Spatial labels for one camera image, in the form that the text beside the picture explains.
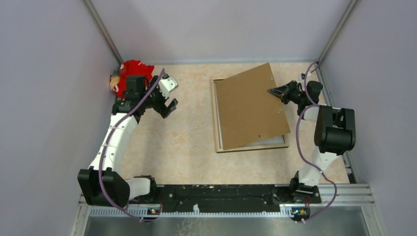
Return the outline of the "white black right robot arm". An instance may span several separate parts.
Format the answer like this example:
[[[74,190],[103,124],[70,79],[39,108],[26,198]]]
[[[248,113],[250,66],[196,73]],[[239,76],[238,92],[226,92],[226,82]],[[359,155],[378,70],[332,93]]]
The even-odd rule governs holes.
[[[283,106],[297,105],[298,119],[315,123],[315,149],[310,159],[277,192],[281,201],[301,203],[319,196],[318,184],[325,169],[356,143],[355,113],[352,109],[319,105],[323,85],[317,81],[291,81],[277,87],[265,79],[232,77],[213,84],[213,116],[218,151],[233,152],[279,148],[278,139],[290,133]]]

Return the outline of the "wooden picture frame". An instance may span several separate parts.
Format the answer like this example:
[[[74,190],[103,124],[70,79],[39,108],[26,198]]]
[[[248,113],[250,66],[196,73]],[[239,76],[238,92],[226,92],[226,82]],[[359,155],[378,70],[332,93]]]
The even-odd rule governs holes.
[[[231,152],[242,152],[242,151],[256,151],[256,150],[268,150],[268,149],[282,149],[288,147],[279,147],[279,148],[263,148],[263,149],[224,149],[222,134],[221,134],[221,125],[220,125],[220,116],[218,111],[217,103],[217,93],[216,93],[216,83],[221,81],[221,79],[214,79],[210,82],[210,96],[211,96],[211,109],[212,109],[212,120],[213,120],[213,131],[214,131],[214,143],[215,143],[215,152],[216,153],[231,153]],[[289,138],[287,134],[284,134],[286,142],[289,144]]]

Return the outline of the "mountain landscape photo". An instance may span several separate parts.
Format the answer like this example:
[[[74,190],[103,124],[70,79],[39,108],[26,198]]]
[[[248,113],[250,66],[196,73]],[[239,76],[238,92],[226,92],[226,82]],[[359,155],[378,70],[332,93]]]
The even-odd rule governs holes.
[[[263,149],[263,148],[281,148],[288,147],[285,136],[276,136],[270,139],[260,139],[259,141],[248,143],[234,149]]]

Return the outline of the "aluminium front rail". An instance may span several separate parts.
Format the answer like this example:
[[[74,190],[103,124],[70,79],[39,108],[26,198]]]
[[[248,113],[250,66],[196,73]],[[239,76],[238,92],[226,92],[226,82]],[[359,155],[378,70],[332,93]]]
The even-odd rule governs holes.
[[[385,236],[367,184],[321,184],[318,204],[184,200],[130,204],[127,213],[79,201],[73,236]]]

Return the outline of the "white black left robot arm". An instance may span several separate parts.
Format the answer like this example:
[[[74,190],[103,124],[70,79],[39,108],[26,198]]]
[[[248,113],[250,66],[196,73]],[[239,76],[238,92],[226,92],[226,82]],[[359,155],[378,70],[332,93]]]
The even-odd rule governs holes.
[[[111,113],[110,125],[99,151],[88,168],[81,169],[77,180],[88,205],[126,207],[134,199],[145,203],[157,199],[156,181],[152,176],[124,179],[120,176],[122,159],[128,141],[147,109],[153,109],[167,118],[176,109],[178,101],[166,101],[178,88],[176,79],[168,74],[148,80],[142,75],[128,76],[126,90]]]

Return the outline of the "brown cardboard backing board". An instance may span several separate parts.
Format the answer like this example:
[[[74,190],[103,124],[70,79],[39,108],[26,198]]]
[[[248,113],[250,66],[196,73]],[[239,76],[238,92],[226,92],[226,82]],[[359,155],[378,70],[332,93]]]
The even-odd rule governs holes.
[[[224,149],[290,134],[283,103],[268,93],[277,86],[269,63],[215,86]]]

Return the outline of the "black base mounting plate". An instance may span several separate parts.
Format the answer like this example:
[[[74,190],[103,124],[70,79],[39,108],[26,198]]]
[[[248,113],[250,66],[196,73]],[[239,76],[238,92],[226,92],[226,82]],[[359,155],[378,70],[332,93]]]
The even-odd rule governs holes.
[[[260,200],[272,203],[318,204],[318,187],[313,193],[296,192],[287,184],[158,184],[148,195],[138,196],[130,204],[170,203],[184,200]]]

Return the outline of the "red crumpled cloth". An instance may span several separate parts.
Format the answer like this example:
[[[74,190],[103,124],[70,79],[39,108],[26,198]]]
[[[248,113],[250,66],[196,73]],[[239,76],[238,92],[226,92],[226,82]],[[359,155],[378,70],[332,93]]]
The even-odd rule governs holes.
[[[118,66],[111,74],[110,90],[120,99],[124,98],[123,92],[126,91],[126,79],[128,76],[144,76],[145,88],[152,80],[154,65],[146,65],[140,60],[127,60]]]

